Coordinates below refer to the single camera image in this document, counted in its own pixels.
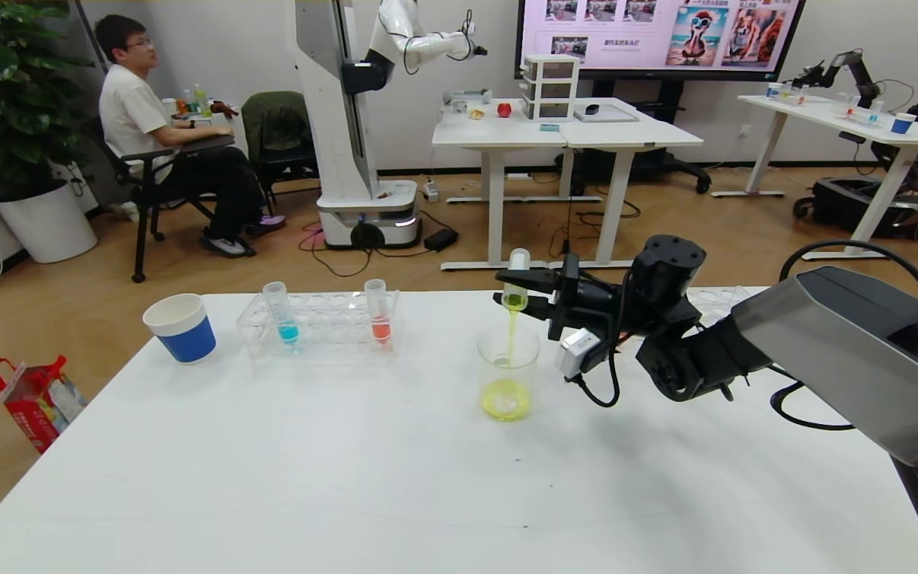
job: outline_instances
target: blue cup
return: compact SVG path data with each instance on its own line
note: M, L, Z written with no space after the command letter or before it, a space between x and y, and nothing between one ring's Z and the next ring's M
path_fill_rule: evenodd
M908 134L908 128L916 121L916 117L911 113L897 113L895 115L895 124L892 124L892 132L896 134Z
M200 295L183 293L156 302L143 312L143 324L179 363L204 359L216 345Z

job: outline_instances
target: man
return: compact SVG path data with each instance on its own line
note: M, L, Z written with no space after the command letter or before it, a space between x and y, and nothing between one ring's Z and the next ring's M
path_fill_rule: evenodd
M158 54L147 30L135 19L107 15L98 21L95 38L112 62L98 103L105 141L116 155L178 148L203 138L233 135L227 126L194 126L194 121L171 121L161 101L147 84ZM161 167L171 157L160 157ZM250 161L232 146L208 150L192 157L176 154L175 160L156 173L156 181L186 196L212 192L216 196L214 219L204 229L201 247L227 258L245 255L236 238L242 231L257 237L283 228L285 217L265 217L265 194L257 184Z

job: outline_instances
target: television screen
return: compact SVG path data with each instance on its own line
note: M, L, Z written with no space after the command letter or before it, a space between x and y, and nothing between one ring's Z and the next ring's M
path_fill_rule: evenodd
M521 0L529 54L579 56L584 77L776 80L806 0Z

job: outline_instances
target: potted plant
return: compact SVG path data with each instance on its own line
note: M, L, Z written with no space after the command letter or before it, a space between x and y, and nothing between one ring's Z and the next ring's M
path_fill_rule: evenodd
M67 15L68 2L0 1L0 214L37 262L76 257L98 241L49 164L87 163L74 105L81 90L61 72L92 62L53 53L49 43L63 36L43 25Z

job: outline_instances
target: gift bag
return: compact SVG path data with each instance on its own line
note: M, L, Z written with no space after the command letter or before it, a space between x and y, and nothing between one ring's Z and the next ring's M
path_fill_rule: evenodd
M25 363L14 367L8 359L0 359L0 364L14 370L8 383L0 375L0 400L37 452L44 454L87 407L84 396L62 374L66 357L59 356L55 363L40 367Z

